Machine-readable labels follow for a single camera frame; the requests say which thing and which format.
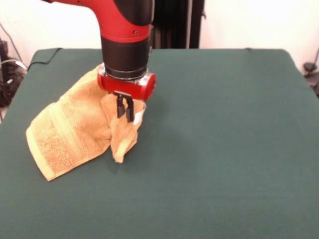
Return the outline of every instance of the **towel edge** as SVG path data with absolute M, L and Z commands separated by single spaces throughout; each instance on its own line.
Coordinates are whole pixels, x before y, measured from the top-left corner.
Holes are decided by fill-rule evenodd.
M 36 144 L 34 135 L 30 127 L 26 130 L 26 140 L 29 145 L 29 150 L 33 156 L 33 159 L 38 168 L 40 169 L 41 173 L 47 181 L 52 181 L 56 176 L 44 160 L 44 157 Z

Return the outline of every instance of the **green table surface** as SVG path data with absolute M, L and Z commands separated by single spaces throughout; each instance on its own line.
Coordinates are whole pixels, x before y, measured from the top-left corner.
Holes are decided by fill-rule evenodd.
M 1 239 L 319 238 L 319 103 L 283 50 L 154 50 L 125 163 L 108 150 L 46 182 L 25 130 L 101 62 L 35 54 L 0 126 Z

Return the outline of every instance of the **white towel tag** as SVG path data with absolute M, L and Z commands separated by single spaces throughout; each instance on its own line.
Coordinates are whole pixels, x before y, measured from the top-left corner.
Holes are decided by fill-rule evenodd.
M 141 122 L 141 120 L 143 119 L 145 110 L 146 110 L 146 104 L 144 103 L 143 110 L 135 114 L 134 125 L 137 125 Z

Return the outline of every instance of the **black cable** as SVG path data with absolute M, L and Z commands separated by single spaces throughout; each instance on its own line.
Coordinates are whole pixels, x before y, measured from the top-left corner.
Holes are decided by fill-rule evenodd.
M 308 73 L 305 75 L 306 77 L 308 77 L 316 68 L 316 62 L 318 61 L 318 57 L 319 57 L 319 48 L 317 49 L 317 54 L 316 54 L 316 58 L 314 60 L 313 66 L 312 68 L 308 71 Z
M 15 46 L 15 44 L 14 44 L 12 38 L 11 38 L 11 36 L 10 36 L 9 33 L 5 30 L 5 28 L 2 26 L 1 22 L 0 22 L 0 27 L 1 27 L 2 30 L 5 32 L 5 34 L 9 37 L 9 39 L 10 39 L 10 41 L 11 41 L 11 43 L 12 43 L 12 45 L 13 45 L 13 47 L 14 47 L 14 49 L 15 49 L 15 51 L 16 51 L 18 57 L 19 57 L 19 60 L 22 62 L 21 56 L 20 56 L 20 54 L 19 54 L 19 52 L 18 52 L 18 50 L 17 50 L 17 48 L 16 48 L 16 46 Z

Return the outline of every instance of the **towel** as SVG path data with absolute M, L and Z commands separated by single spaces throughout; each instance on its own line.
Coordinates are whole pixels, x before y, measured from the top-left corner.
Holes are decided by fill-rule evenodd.
M 117 163 L 137 143 L 146 105 L 134 100 L 134 122 L 117 117 L 117 97 L 100 89 L 99 66 L 79 79 L 30 123 L 26 140 L 47 181 L 102 155 L 109 147 Z

